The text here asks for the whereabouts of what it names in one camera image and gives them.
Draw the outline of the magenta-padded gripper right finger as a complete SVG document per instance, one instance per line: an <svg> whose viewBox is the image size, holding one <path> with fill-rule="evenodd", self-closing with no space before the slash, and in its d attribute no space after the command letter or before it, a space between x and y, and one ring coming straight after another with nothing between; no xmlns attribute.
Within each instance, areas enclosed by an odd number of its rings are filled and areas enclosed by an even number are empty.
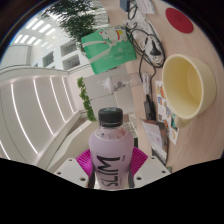
<svg viewBox="0 0 224 224"><path fill-rule="evenodd" d="M130 188L143 187L170 174L156 156L147 156L140 149L133 149L128 177Z"/></svg>

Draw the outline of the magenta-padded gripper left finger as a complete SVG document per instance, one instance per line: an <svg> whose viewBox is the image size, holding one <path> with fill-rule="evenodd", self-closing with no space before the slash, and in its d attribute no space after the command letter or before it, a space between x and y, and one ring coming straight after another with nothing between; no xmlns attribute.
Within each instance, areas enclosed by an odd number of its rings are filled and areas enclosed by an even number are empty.
<svg viewBox="0 0 224 224"><path fill-rule="evenodd" d="M93 188L95 174L90 150L85 150L76 158L68 158L54 174L81 187Z"/></svg>

